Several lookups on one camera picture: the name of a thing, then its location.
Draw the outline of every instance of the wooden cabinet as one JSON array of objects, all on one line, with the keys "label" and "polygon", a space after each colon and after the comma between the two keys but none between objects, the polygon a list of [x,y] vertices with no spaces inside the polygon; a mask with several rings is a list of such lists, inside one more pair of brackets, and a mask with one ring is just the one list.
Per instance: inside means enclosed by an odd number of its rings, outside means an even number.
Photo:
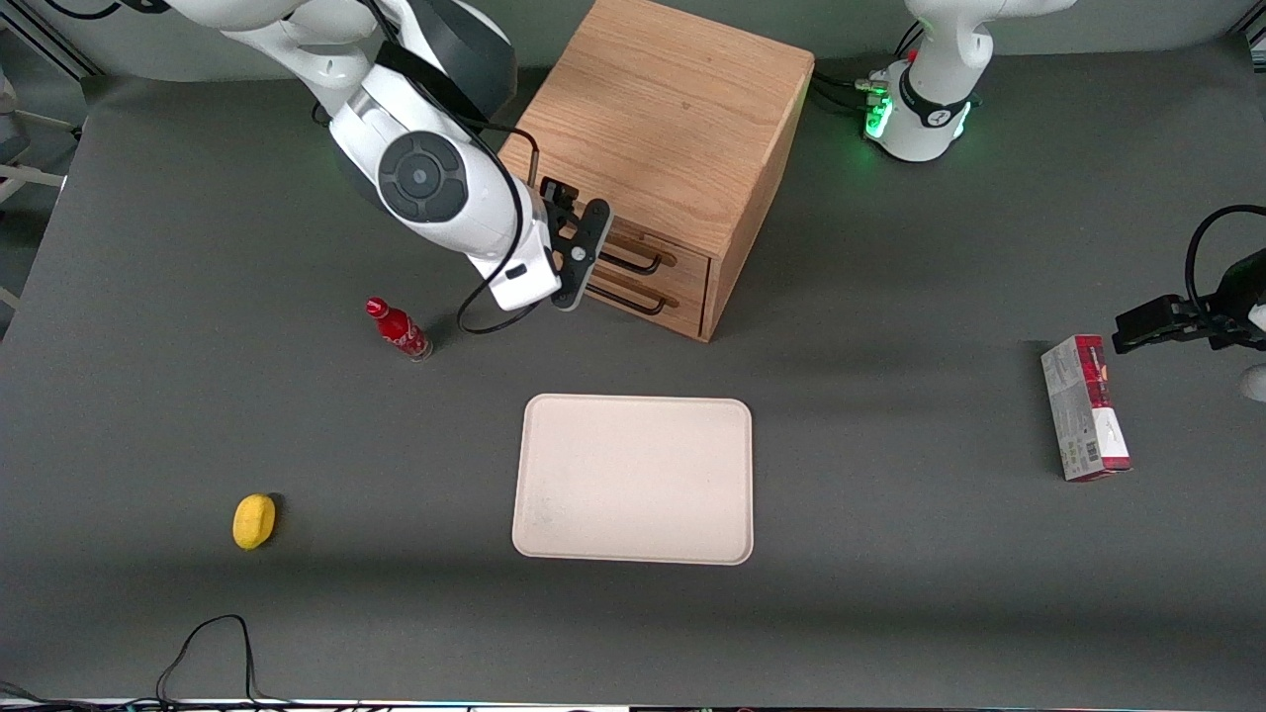
[{"label": "wooden cabinet", "polygon": [[[813,56],[647,0],[596,0],[519,127],[539,175],[615,212],[586,299],[709,341],[774,201]],[[511,138],[506,166],[527,177]]]}]

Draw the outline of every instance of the drawer handle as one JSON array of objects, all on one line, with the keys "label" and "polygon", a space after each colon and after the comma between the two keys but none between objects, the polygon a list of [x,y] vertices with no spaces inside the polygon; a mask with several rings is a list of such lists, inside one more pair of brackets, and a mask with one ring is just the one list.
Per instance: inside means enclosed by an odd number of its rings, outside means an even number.
[{"label": "drawer handle", "polygon": [[598,286],[598,285],[595,285],[592,283],[590,283],[589,286],[586,286],[585,289],[587,289],[589,291],[592,291],[594,294],[596,294],[599,296],[604,296],[606,299],[610,299],[611,302],[615,302],[617,304],[620,304],[623,307],[628,307],[629,309],[633,309],[638,314],[643,314],[643,315],[647,315],[647,317],[658,315],[660,312],[663,312],[665,305],[668,304],[668,300],[665,299],[663,296],[661,296],[658,304],[656,304],[655,307],[643,307],[643,305],[638,304],[637,302],[630,302],[630,300],[624,299],[623,296],[620,296],[618,294],[613,294],[610,291],[606,291],[605,289],[603,289],[603,288],[600,288],[600,286]]},{"label": "drawer handle", "polygon": [[606,252],[600,253],[598,256],[598,258],[601,260],[601,261],[604,261],[604,262],[610,262],[610,264],[615,265],[617,267],[619,267],[622,270],[628,270],[628,271],[630,271],[633,274],[643,275],[643,276],[653,275],[655,271],[660,269],[660,265],[663,264],[663,255],[658,255],[658,253],[655,256],[655,260],[649,265],[647,265],[644,267],[641,266],[641,265],[634,265],[633,262],[629,262],[628,260],[622,260],[622,258],[619,258],[619,257],[617,257],[614,255],[608,255]]}]

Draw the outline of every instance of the bottle cap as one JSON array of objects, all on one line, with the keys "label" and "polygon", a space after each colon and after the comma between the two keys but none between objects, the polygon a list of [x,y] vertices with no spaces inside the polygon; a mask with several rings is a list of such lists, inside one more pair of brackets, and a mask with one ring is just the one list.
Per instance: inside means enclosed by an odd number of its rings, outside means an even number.
[{"label": "bottle cap", "polygon": [[365,310],[368,312],[375,319],[381,319],[387,315],[387,312],[390,312],[391,308],[387,307],[387,303],[382,299],[371,296],[370,300],[365,303]]}]

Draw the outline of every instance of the green light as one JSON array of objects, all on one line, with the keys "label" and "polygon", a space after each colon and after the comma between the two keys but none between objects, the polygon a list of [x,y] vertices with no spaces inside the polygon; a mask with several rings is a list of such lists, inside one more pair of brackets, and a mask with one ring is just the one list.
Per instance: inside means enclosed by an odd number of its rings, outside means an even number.
[{"label": "green light", "polygon": [[962,108],[962,118],[958,119],[958,128],[953,129],[955,138],[962,136],[962,129],[967,128],[967,114],[970,113],[971,113],[971,101],[967,101],[967,105]]},{"label": "green light", "polygon": [[870,110],[870,117],[866,118],[866,133],[871,138],[880,138],[884,136],[884,129],[887,128],[887,119],[893,115],[893,99],[889,96],[884,98],[884,101]]}]

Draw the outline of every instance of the yellow sponge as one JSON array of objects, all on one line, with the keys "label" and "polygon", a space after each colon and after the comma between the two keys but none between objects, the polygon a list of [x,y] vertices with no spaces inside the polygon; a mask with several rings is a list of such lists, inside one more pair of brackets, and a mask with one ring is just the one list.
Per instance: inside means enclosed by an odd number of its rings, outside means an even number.
[{"label": "yellow sponge", "polygon": [[233,541],[246,551],[258,547],[272,536],[277,505],[267,494],[252,494],[238,504],[233,514]]}]

